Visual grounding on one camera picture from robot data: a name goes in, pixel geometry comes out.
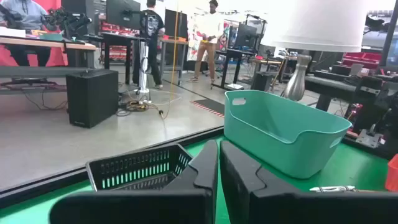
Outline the red backdrop cloth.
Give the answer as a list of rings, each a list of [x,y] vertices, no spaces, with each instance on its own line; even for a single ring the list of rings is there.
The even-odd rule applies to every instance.
[[[62,6],[61,0],[33,0],[40,4],[46,11],[49,9],[58,9]],[[37,56],[28,55],[29,63],[33,67],[38,66]],[[16,66],[17,63],[11,57],[10,51],[5,48],[4,45],[0,44],[0,65],[5,66]],[[63,49],[52,47],[50,51],[50,57],[47,62],[47,67],[57,67],[68,65],[67,55],[63,53]]]

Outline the small black box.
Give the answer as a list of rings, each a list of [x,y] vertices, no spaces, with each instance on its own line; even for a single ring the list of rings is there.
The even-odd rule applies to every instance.
[[[268,91],[273,81],[273,74],[269,72],[257,72],[254,74],[251,84],[252,90]]]

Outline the tall teal plastic bin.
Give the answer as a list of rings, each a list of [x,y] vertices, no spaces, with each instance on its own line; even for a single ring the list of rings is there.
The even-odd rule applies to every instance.
[[[309,179],[351,127],[340,116],[258,90],[225,92],[224,135],[280,172]]]

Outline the black mesh basket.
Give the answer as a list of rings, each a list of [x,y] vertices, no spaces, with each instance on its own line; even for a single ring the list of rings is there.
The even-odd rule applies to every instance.
[[[179,144],[145,149],[86,163],[94,191],[160,190],[188,166],[193,157]]]

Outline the black background desk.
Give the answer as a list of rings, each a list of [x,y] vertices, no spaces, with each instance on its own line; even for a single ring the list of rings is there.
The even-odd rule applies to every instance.
[[[226,90],[226,91],[233,90],[234,88],[228,87],[228,83],[226,83],[226,76],[227,76],[227,72],[228,72],[229,61],[231,59],[237,60],[234,77],[233,77],[233,82],[232,82],[232,84],[237,84],[238,75],[240,72],[243,57],[245,56],[245,57],[253,58],[255,56],[255,53],[245,51],[245,50],[236,50],[236,49],[217,50],[216,53],[220,54],[220,55],[224,55],[226,58],[225,58],[225,61],[223,64],[223,73],[222,73],[222,77],[221,77],[221,84],[220,85],[212,84],[211,86],[212,87],[215,86],[215,87],[218,87],[218,88]]]

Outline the long black table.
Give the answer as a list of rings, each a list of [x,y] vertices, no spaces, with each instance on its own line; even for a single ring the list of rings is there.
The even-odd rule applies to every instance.
[[[381,92],[381,86],[376,82],[382,80],[373,77],[363,77],[361,83],[353,86],[344,82],[319,78],[305,77],[305,89],[319,94],[316,109],[328,111],[331,100],[337,98],[348,103],[365,103],[374,101]]]

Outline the large black monitor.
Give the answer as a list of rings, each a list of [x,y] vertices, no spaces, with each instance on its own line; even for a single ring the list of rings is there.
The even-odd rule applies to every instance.
[[[106,0],[106,22],[128,29],[141,28],[141,4],[135,0]]]

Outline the silver mounting bracket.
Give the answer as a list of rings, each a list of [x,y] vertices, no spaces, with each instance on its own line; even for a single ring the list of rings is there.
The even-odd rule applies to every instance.
[[[379,133],[372,133],[366,129],[361,130],[359,136],[356,139],[356,142],[363,146],[370,147],[372,149],[375,149],[380,145],[385,144],[383,135]]]

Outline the white power pole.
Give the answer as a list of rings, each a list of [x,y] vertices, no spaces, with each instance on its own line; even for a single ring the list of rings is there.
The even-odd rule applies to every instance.
[[[147,42],[140,42],[140,70],[139,70],[139,93],[145,94],[149,92],[147,88],[147,66],[148,66],[148,51],[149,46]]]

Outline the black background table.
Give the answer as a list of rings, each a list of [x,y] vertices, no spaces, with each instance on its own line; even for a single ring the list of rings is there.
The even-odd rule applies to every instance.
[[[104,43],[104,68],[109,69],[110,66],[110,47],[119,46],[126,47],[126,61],[125,61],[125,84],[130,85],[132,82],[132,46],[133,43],[140,43],[145,40],[142,37],[136,37],[131,35],[112,34],[109,32],[102,33]]]

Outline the white crayon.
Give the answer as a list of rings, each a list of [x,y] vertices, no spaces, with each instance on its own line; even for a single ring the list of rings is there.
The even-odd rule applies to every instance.
[[[341,186],[325,186],[325,187],[313,187],[310,189],[311,192],[357,192],[355,186],[352,185],[341,185]]]

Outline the white shade silver table lamp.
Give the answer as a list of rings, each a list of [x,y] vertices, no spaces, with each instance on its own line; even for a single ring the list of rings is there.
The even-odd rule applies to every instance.
[[[276,0],[262,45],[316,52],[360,52],[371,0]]]

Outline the wooden top desk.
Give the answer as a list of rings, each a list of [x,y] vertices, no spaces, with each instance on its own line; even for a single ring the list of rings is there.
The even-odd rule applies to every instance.
[[[84,67],[10,67],[0,66],[0,78],[62,78],[76,72],[94,70],[94,52],[96,47],[88,43],[72,43],[0,35],[0,44],[32,45],[39,47],[56,47],[63,50],[76,50],[86,55],[87,66]]]

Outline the red storage bins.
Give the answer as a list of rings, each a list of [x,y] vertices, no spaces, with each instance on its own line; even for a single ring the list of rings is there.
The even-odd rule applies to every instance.
[[[352,64],[357,63],[363,65],[364,68],[375,70],[379,66],[380,60],[380,53],[351,52],[344,54],[341,64],[351,67]]]

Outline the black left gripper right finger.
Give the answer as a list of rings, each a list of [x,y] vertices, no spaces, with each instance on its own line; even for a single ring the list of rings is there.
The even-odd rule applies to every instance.
[[[221,182],[231,224],[293,224],[297,188],[229,141],[220,144]]]

